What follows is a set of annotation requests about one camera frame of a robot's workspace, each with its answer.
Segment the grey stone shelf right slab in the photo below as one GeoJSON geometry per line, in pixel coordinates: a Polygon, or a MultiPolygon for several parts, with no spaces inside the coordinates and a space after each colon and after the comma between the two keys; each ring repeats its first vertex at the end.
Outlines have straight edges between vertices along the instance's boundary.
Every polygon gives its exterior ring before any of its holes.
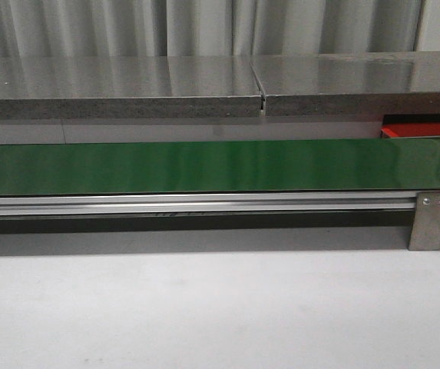
{"type": "Polygon", "coordinates": [[[268,116],[440,115],[440,52],[251,59],[268,116]]]}

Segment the grey stone shelf slab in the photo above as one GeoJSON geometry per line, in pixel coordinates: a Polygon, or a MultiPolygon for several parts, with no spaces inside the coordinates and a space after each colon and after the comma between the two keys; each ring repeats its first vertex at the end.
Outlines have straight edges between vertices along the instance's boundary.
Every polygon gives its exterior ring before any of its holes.
{"type": "Polygon", "coordinates": [[[0,57],[0,120],[256,117],[249,59],[0,57]]]}
{"type": "Polygon", "coordinates": [[[440,115],[440,52],[251,59],[268,116],[440,115]]]}

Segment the green conveyor belt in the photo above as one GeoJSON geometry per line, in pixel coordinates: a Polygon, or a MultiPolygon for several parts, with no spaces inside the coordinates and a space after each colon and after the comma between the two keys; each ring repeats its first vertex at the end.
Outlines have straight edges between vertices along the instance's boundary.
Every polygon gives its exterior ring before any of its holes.
{"type": "Polygon", "coordinates": [[[0,145],[0,197],[426,189],[440,138],[0,145]]]}

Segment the grey stone shelf left slab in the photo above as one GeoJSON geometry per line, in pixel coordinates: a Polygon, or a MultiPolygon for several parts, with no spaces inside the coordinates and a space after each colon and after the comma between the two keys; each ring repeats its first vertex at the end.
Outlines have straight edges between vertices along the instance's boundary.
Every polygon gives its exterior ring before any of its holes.
{"type": "Polygon", "coordinates": [[[249,59],[0,57],[0,120],[256,117],[249,59]]]}

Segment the red plastic bin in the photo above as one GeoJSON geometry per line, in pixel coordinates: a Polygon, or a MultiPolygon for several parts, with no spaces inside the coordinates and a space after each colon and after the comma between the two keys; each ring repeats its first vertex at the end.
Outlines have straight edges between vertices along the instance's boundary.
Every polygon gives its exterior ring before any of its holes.
{"type": "Polygon", "coordinates": [[[386,115],[382,138],[440,137],[440,114],[386,115]]]}

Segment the grey pleated curtain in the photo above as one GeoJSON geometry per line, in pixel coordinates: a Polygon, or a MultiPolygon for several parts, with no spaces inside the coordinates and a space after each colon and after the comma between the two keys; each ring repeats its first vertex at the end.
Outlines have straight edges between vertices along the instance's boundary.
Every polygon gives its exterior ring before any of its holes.
{"type": "Polygon", "coordinates": [[[420,1],[0,1],[0,57],[411,51],[421,10],[420,1]]]}

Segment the steel conveyor support bracket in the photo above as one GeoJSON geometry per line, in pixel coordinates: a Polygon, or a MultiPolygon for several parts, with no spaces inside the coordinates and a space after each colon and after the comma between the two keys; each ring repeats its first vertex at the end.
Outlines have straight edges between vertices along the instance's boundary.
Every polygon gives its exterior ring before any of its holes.
{"type": "Polygon", "coordinates": [[[440,191],[423,191],[417,194],[408,249],[440,250],[440,191]]]}

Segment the aluminium conveyor frame rail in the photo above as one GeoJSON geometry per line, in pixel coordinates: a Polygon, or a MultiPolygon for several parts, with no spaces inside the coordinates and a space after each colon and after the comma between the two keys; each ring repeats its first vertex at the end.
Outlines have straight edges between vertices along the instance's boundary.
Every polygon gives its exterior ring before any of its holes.
{"type": "Polygon", "coordinates": [[[0,197],[0,217],[354,211],[415,208],[415,191],[308,191],[0,197]]]}

